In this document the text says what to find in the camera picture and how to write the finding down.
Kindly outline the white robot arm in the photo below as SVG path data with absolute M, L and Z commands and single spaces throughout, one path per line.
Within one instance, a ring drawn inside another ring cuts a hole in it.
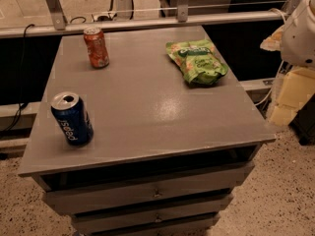
M 291 65 L 277 72 L 271 88 L 270 123 L 288 125 L 315 94 L 315 0 L 301 0 L 285 23 L 263 40 L 261 49 L 279 51 Z

